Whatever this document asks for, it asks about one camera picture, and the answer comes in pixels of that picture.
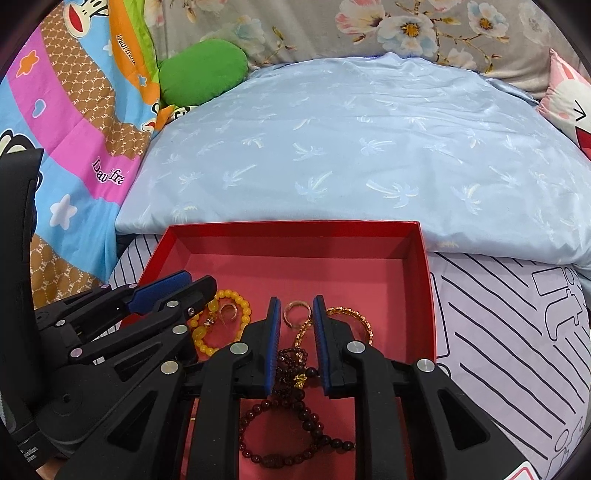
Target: bed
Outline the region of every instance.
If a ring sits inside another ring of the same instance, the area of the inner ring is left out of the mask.
[[[535,108],[549,47],[588,77],[586,6],[539,2],[570,43],[531,1],[81,3],[45,17],[0,86],[2,148],[46,149],[36,306],[133,283],[174,223],[419,220],[438,363],[541,478],[560,470],[589,405],[591,169]],[[157,61],[207,38],[242,48],[249,79],[159,109]],[[119,261],[115,232],[140,234]]]

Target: pink flower print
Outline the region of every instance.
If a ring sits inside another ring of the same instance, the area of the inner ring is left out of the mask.
[[[335,21],[343,33],[366,35],[375,31],[385,17],[381,0],[343,0]]]

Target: colorful blanket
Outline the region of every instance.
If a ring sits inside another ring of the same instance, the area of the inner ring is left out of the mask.
[[[105,282],[115,267],[115,218],[166,116],[143,9],[144,0],[61,3],[0,83],[0,154],[45,150],[35,307]]]

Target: green cushion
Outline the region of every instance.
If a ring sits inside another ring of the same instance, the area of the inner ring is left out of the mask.
[[[167,105],[201,105],[244,80],[246,54],[236,45],[211,38],[160,65],[160,89]]]

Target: white star print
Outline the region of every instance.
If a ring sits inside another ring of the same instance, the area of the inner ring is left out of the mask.
[[[113,44],[110,40],[109,43],[107,43],[107,45],[103,47],[103,50],[105,50],[109,54],[109,57],[113,56]]]
[[[61,226],[64,230],[70,228],[70,218],[72,218],[78,208],[70,205],[70,195],[66,193],[62,199],[51,205],[51,219],[49,220],[49,226]]]

